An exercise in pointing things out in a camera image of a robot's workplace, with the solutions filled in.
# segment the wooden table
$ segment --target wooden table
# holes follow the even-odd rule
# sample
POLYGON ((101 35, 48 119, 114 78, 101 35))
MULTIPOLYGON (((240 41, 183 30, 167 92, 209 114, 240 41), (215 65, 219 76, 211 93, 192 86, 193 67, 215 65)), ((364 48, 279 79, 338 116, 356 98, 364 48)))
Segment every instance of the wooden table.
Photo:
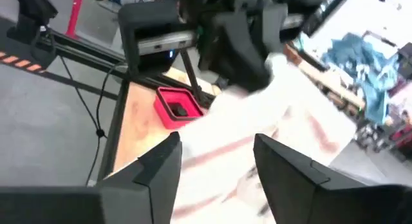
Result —
MULTIPOLYGON (((166 75, 172 79, 190 85, 186 73, 171 68, 166 75)), ((198 79, 202 90, 211 95, 218 95, 221 91, 218 87, 202 79, 198 79)), ((116 172, 127 164, 142 156, 152 147, 159 144, 167 135, 174 131, 166 129, 157 115, 153 103, 156 92, 138 84, 130 83, 124 107, 123 122, 121 123, 120 137, 113 172, 116 172)))

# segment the blue cloth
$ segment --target blue cloth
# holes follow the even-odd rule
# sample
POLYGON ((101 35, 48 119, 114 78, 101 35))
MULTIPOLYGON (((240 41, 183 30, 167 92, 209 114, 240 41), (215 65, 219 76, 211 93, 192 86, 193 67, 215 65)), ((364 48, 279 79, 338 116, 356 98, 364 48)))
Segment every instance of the blue cloth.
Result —
POLYGON ((372 44, 352 33, 332 43, 322 60, 335 64, 355 79, 366 97, 365 117, 382 125, 388 113, 387 90, 393 88, 398 79, 398 55, 387 59, 374 50, 372 44))

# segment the white wall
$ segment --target white wall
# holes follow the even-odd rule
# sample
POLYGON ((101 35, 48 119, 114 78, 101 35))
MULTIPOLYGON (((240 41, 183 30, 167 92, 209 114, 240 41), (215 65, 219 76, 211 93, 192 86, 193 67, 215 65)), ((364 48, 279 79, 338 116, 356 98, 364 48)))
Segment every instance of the white wall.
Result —
POLYGON ((319 45, 320 49, 327 48, 331 39, 342 39, 348 32, 362 35, 366 30, 386 37, 400 47, 412 42, 412 24, 402 22, 410 21, 412 18, 412 9, 407 7, 412 6, 412 0, 392 1, 401 2, 401 11, 397 11, 395 5, 390 2, 347 0, 312 37, 311 44, 319 45))

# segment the black metal frame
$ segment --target black metal frame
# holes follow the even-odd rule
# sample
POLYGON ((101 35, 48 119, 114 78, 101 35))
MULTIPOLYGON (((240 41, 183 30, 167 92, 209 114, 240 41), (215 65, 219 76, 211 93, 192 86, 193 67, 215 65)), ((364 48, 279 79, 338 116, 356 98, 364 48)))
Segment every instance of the black metal frame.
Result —
MULTIPOLYGON (((19 58, 29 60, 34 64, 40 64, 44 69, 46 69, 56 58, 56 56, 50 56, 49 54, 53 48, 51 40, 48 37, 41 37, 36 44, 36 47, 38 48, 36 49, 37 55, 45 59, 42 62, 39 62, 37 59, 33 58, 30 53, 30 47, 27 44, 10 39, 6 36, 6 31, 13 25, 13 22, 0 18, 0 26, 2 26, 0 29, 0 51, 5 51, 10 55, 19 56, 19 58)), ((96 44, 86 41, 78 41, 57 32, 52 32, 52 35, 54 37, 54 48, 57 55, 81 64, 85 64, 97 70, 103 71, 104 73, 109 73, 111 69, 123 64, 126 61, 123 55, 107 49, 102 50, 101 46, 97 46, 96 44)), ((201 87, 199 87, 196 81, 196 75, 194 74, 189 55, 186 50, 181 50, 180 52, 182 54, 183 63, 186 67, 186 72, 193 87, 175 79, 171 79, 165 75, 155 75, 152 77, 131 77, 128 73, 117 70, 110 72, 113 76, 122 79, 122 85, 118 95, 107 91, 103 92, 104 97, 116 100, 117 103, 113 113, 106 147, 104 148, 102 163, 98 172, 98 181, 105 178, 113 170, 130 82, 137 83, 150 89, 157 89, 160 86, 188 89, 194 95, 200 106, 209 108, 212 104, 215 96, 201 90, 201 87)), ((15 64, 9 64, 9 66, 19 70, 24 70, 22 68, 18 68, 15 64)), ((94 88, 93 86, 70 80, 66 77, 47 71, 27 72, 83 89, 97 95, 99 95, 101 91, 100 88, 94 88)))
POLYGON ((324 2, 326 10, 320 15, 313 14, 305 22, 303 32, 311 37, 332 17, 332 15, 346 2, 347 0, 333 0, 331 3, 324 2))
POLYGON ((102 163, 97 174, 97 181, 103 180, 110 173, 112 173, 115 166, 115 160, 118 149, 118 141, 120 133, 122 131, 122 123, 124 117, 124 110, 126 108, 127 95, 129 94, 130 83, 123 80, 118 94, 118 100, 116 102, 115 110, 113 112, 113 118, 111 119, 108 139, 106 147, 103 151, 102 163))
MULTIPOLYGON (((78 41, 57 32, 53 32, 53 36, 55 39, 57 55, 61 55, 73 61, 85 64, 105 73, 109 73, 112 68, 124 64, 126 61, 123 55, 111 50, 102 50, 101 47, 96 44, 78 41)), ((51 41, 47 37, 42 37, 37 46, 45 51, 52 50, 51 41)), ((185 66, 191 66, 189 59, 184 59, 183 62, 185 63, 185 66)), ((191 82, 193 81, 193 84, 197 85, 196 76, 194 76, 193 69, 191 67, 186 68, 186 71, 189 78, 194 77, 194 79, 191 79, 191 82)), ((199 97, 204 98, 202 100, 198 100, 198 102, 200 106, 205 108, 209 108, 214 100, 214 95, 210 95, 203 91, 196 91, 196 89, 193 89, 192 86, 188 86, 183 82, 171 79, 165 75, 132 77, 127 72, 123 73, 117 70, 111 71, 111 74, 122 80, 128 80, 150 89, 157 89, 160 86, 188 89, 191 93, 198 93, 199 97)))

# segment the red stripe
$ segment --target red stripe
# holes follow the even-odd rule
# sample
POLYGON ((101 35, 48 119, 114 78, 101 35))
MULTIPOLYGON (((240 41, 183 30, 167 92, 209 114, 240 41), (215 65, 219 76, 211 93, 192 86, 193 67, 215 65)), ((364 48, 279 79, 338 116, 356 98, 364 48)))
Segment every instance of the red stripe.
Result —
MULTIPOLYGON (((267 131, 271 131, 274 128, 275 128, 275 126, 268 127, 267 129, 263 130, 263 132, 265 133, 267 131)), ((241 147, 241 146, 243 146, 247 143, 252 142, 254 140, 254 138, 255 138, 255 135, 247 136, 247 137, 245 137, 241 140, 238 140, 236 142, 232 142, 232 143, 230 143, 228 145, 225 145, 223 147, 219 147, 218 149, 215 149, 215 150, 213 150, 209 153, 205 153, 201 156, 197 156, 197 157, 188 159, 188 160, 186 160, 182 163, 182 172, 184 170, 203 165, 203 164, 215 159, 216 157, 223 156, 227 153, 231 153, 231 152, 235 151, 236 149, 238 149, 239 147, 241 147)))
POLYGON ((311 115, 309 112, 306 112, 306 117, 307 119, 309 119, 309 123, 314 131, 314 135, 320 143, 319 148, 321 149, 321 151, 325 153, 336 153, 339 150, 339 144, 328 139, 328 136, 324 132, 321 123, 319 123, 319 121, 317 121, 317 119, 313 115, 311 115))
POLYGON ((179 218, 184 218, 193 212, 196 212, 197 210, 200 210, 208 205, 210 205, 212 202, 216 201, 219 198, 219 196, 214 196, 211 198, 208 198, 204 201, 201 201, 197 204, 194 205, 187 205, 182 208, 177 208, 173 210, 172 218, 173 219, 179 219, 179 218))
POLYGON ((238 190, 237 190, 237 188, 235 188, 234 190, 232 190, 232 192, 230 192, 230 193, 226 196, 226 198, 222 201, 222 203, 224 203, 224 202, 226 202, 226 201, 229 201, 230 199, 236 197, 237 195, 238 195, 238 190))

